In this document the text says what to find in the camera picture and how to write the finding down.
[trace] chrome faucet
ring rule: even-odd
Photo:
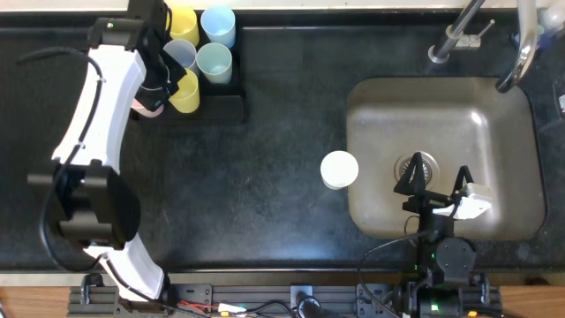
[[[463,39],[463,30],[484,2],[485,0],[471,0],[463,9],[456,22],[448,26],[445,35],[441,38],[440,44],[433,45],[428,51],[428,56],[433,62],[445,63],[448,61],[449,52],[455,49]],[[538,45],[538,17],[535,0],[516,0],[516,3],[518,6],[518,18],[520,19],[520,47],[518,48],[518,57],[512,70],[508,72],[508,75],[500,77],[496,82],[496,90],[501,93],[508,92],[526,74]],[[480,36],[476,36],[474,41],[480,40],[479,38]]]

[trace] sink drain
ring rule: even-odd
[[[435,184],[435,181],[440,176],[440,168],[438,167],[438,163],[435,162],[433,157],[429,154],[420,151],[422,154],[422,168],[424,168],[424,179],[426,180],[426,189],[431,189]],[[410,165],[410,160],[412,159],[412,155],[403,155],[401,156],[398,161],[396,161],[395,166],[395,175],[396,181],[400,180],[400,177],[406,172],[408,166]]]

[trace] stainless steel sink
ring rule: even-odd
[[[493,192],[493,206],[456,222],[469,239],[529,239],[543,225],[546,205],[528,98],[506,94],[496,79],[368,79],[348,100],[347,148],[358,160],[349,187],[357,226],[379,238],[403,235],[407,197],[393,193],[414,152],[423,153],[427,188],[450,194],[461,165]],[[418,228],[409,222],[408,232]]]

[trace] wooden floor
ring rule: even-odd
[[[501,287],[504,307],[524,318],[565,318],[565,287]],[[6,318],[64,318],[68,287],[0,287]]]

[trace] white wall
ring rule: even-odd
[[[547,7],[565,0],[532,0]],[[224,4],[235,9],[463,8],[469,0],[166,0],[171,6],[206,9]],[[0,11],[121,11],[128,0],[0,0]],[[486,0],[484,8],[516,7],[516,0]]]

